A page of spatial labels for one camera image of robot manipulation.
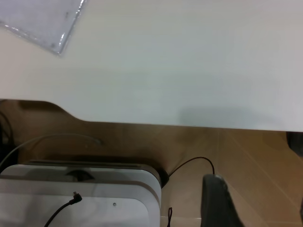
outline cable plug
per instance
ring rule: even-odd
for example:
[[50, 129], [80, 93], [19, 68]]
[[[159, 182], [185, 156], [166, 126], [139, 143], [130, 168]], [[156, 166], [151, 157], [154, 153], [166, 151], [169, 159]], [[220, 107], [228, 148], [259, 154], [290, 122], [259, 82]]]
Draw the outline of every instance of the cable plug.
[[69, 204], [70, 204], [70, 205], [73, 205], [73, 204], [75, 204], [75, 203], [77, 203], [77, 202], [80, 202], [81, 200], [82, 200], [82, 197], [80, 196], [80, 194], [74, 192], [74, 199], [73, 199], [73, 200], [70, 200]]

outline wooden floor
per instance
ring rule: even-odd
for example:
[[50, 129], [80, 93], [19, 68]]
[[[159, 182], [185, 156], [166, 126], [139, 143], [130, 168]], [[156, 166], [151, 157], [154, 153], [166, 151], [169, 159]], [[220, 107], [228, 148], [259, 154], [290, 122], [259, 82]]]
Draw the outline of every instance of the wooden floor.
[[[196, 156], [212, 160], [229, 186], [246, 227], [301, 227], [303, 159], [291, 151], [284, 132], [211, 129], [162, 125], [84, 122], [48, 103], [0, 104], [16, 143], [48, 133], [74, 132], [103, 140], [51, 138], [27, 146], [19, 161], [68, 159], [71, 156], [146, 157], [168, 173]], [[198, 159], [179, 169], [162, 190], [161, 226], [173, 207], [172, 227], [200, 226], [202, 177], [211, 166]]]

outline desk surface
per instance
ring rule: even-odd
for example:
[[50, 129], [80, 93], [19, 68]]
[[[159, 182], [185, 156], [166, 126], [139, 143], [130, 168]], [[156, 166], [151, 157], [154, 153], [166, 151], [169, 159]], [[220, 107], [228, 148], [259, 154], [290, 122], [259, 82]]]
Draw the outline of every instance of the desk surface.
[[0, 30], [0, 98], [77, 118], [303, 131], [303, 1], [89, 0], [62, 57]]

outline dark object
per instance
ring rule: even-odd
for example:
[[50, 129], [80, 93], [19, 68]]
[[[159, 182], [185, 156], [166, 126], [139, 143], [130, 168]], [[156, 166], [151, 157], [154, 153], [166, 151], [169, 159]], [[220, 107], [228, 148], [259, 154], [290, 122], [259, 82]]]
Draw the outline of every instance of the dark object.
[[12, 129], [12, 127], [11, 127], [11, 124], [9, 123], [9, 120], [8, 120], [8, 118], [7, 118], [7, 116], [4, 114], [4, 113], [2, 113], [2, 112], [0, 112], [0, 116], [5, 120], [5, 122], [6, 122], [6, 124], [8, 125], [8, 127], [9, 127], [9, 135], [8, 135], [8, 133], [6, 133], [5, 131], [3, 131], [6, 135], [7, 135], [7, 137], [8, 137], [8, 144], [10, 144], [10, 145], [12, 145], [12, 144], [14, 144], [14, 133], [13, 133], [13, 129]]
[[301, 215], [301, 220], [302, 220], [302, 224], [303, 224], [303, 199], [302, 199], [302, 202], [301, 202], [300, 215]]
[[56, 217], [57, 214], [59, 214], [59, 212], [60, 212], [61, 210], [63, 210], [64, 208], [66, 208], [66, 207], [69, 206], [69, 205], [73, 205], [73, 204], [75, 204], [75, 203], [77, 203], [77, 202], [80, 202], [81, 200], [82, 200], [82, 197], [81, 197], [78, 193], [74, 192], [74, 198], [73, 198], [72, 200], [70, 200], [69, 202], [67, 202], [66, 204], [64, 204], [63, 206], [61, 206], [61, 207], [60, 207], [60, 208], [51, 216], [51, 218], [47, 221], [47, 223], [45, 224], [44, 227], [48, 227], [49, 224], [52, 222], [52, 220]]
[[[7, 119], [7, 117], [2, 114], [0, 112], [0, 115], [5, 119], [5, 121], [7, 122], [7, 124], [9, 125], [9, 130], [10, 130], [10, 136], [9, 136], [9, 141], [7, 144], [3, 143], [3, 137], [2, 137], [2, 132], [3, 132], [3, 128], [2, 125], [0, 124], [0, 161], [2, 161], [5, 156], [12, 151], [16, 146], [14, 145], [14, 139], [13, 139], [13, 132], [11, 130], [11, 126], [10, 123]], [[11, 156], [9, 156], [8, 159], [6, 159], [6, 161], [3, 163], [3, 165], [0, 167], [0, 173], [6, 169], [7, 167], [11, 166], [11, 165], [15, 165], [18, 162], [18, 151], [16, 151], [15, 153], [13, 153]]]
[[77, 182], [94, 180], [94, 177], [84, 170], [73, 170], [66, 175], [75, 177], [77, 179]]
[[205, 175], [202, 190], [201, 227], [244, 227], [223, 178]]
[[286, 138], [289, 148], [303, 157], [303, 132], [287, 131]]
[[212, 163], [211, 160], [209, 160], [209, 159], [206, 158], [206, 157], [194, 157], [194, 158], [192, 158], [192, 159], [186, 161], [185, 163], [179, 165], [174, 171], [172, 171], [172, 172], [169, 174], [169, 177], [172, 176], [178, 169], [180, 169], [180, 168], [181, 168], [182, 166], [184, 166], [186, 163], [188, 163], [188, 162], [190, 162], [190, 161], [192, 161], [192, 160], [195, 160], [195, 159], [199, 159], [199, 158], [207, 160], [207, 161], [212, 165], [213, 174], [214, 174], [214, 166], [213, 166], [213, 163]]
[[171, 216], [172, 216], [172, 207], [169, 208], [169, 222], [167, 224], [167, 227], [170, 227]]

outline white cable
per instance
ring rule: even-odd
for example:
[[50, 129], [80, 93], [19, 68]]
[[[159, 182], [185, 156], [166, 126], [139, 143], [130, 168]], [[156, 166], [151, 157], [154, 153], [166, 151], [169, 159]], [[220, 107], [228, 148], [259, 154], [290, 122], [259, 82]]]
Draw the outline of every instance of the white cable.
[[96, 143], [98, 143], [99, 145], [102, 145], [102, 142], [101, 140], [97, 139], [97, 138], [94, 138], [92, 136], [86, 136], [86, 135], [82, 135], [82, 134], [76, 134], [76, 133], [55, 133], [55, 134], [47, 134], [47, 135], [44, 135], [44, 136], [38, 136], [38, 137], [35, 137], [31, 140], [28, 140], [24, 143], [21, 143], [19, 146], [17, 146], [16, 148], [14, 148], [11, 152], [9, 152], [5, 158], [2, 160], [2, 162], [0, 162], [0, 167], [3, 165], [3, 163], [5, 162], [6, 159], [8, 159], [8, 157], [14, 153], [16, 150], [18, 150], [19, 148], [25, 146], [26, 144], [28, 143], [31, 143], [31, 142], [34, 142], [36, 140], [41, 140], [41, 139], [45, 139], [45, 138], [50, 138], [50, 137], [57, 137], [57, 136], [82, 136], [82, 137], [85, 137], [85, 138], [88, 138], [88, 139], [91, 139], [91, 140], [94, 140]]

